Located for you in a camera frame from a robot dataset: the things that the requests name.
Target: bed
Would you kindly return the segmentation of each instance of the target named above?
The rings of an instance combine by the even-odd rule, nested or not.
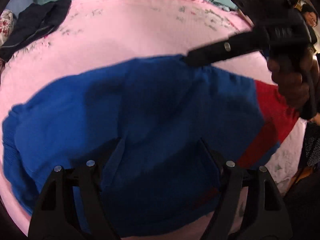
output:
[[[185,54],[191,48],[246,30],[250,26],[236,12],[222,11],[203,0],[73,0],[56,32],[16,52],[6,64],[1,76],[0,120],[12,105],[24,103],[57,78],[133,57]],[[214,65],[272,84],[266,60],[259,52]],[[299,119],[267,164],[283,195],[298,168],[305,126]],[[2,162],[2,144],[0,156]],[[15,199],[2,165],[0,195],[14,223],[27,235],[30,216]],[[245,197],[244,189],[233,230],[241,224]],[[211,216],[169,234],[144,239],[199,239]]]

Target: black folded clothing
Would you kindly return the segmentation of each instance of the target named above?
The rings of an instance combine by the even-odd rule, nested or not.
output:
[[[8,62],[19,49],[56,31],[66,18],[70,5],[71,0],[31,4],[19,14],[13,32],[0,48],[0,58]]]

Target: metal screw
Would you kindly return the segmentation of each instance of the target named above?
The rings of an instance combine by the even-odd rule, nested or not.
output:
[[[55,166],[55,168],[53,169],[55,172],[59,172],[62,170],[62,167],[60,165]]]
[[[93,160],[87,161],[87,166],[88,167],[93,167],[96,163]]]
[[[236,166],[236,164],[233,161],[227,161],[226,165],[230,168],[233,168],[234,166]]]
[[[265,166],[260,166],[260,167],[259,167],[259,171],[261,171],[261,172],[267,172],[268,169],[267,169]]]
[[[225,50],[228,51],[228,52],[231,51],[231,46],[230,46],[230,44],[229,44],[228,42],[225,42],[224,48],[225,48]]]

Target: pink fabric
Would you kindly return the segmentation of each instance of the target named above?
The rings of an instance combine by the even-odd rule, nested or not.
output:
[[[0,120],[12,105],[28,100],[54,79],[118,63],[133,57],[185,54],[189,49],[225,39],[249,26],[235,13],[227,13],[203,0],[73,0],[60,28],[14,54],[2,74]],[[272,83],[260,53],[219,62],[215,66]],[[302,147],[304,123],[292,133],[269,162],[277,182],[293,176]],[[275,165],[282,165],[281,172]],[[27,234],[30,217],[12,195],[0,171],[0,194],[8,213]],[[242,192],[239,209],[244,206]],[[212,214],[162,236],[136,239],[199,239]],[[239,216],[234,229],[241,223]]]

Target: person's hand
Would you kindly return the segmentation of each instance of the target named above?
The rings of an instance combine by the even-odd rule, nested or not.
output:
[[[315,87],[319,82],[318,61],[313,58],[310,50],[306,50],[305,56],[300,62],[303,70],[310,71]],[[296,109],[301,108],[309,99],[309,85],[302,83],[300,73],[282,73],[280,65],[274,59],[268,60],[268,69],[272,72],[272,80],[278,84],[278,90],[287,101],[287,104]]]

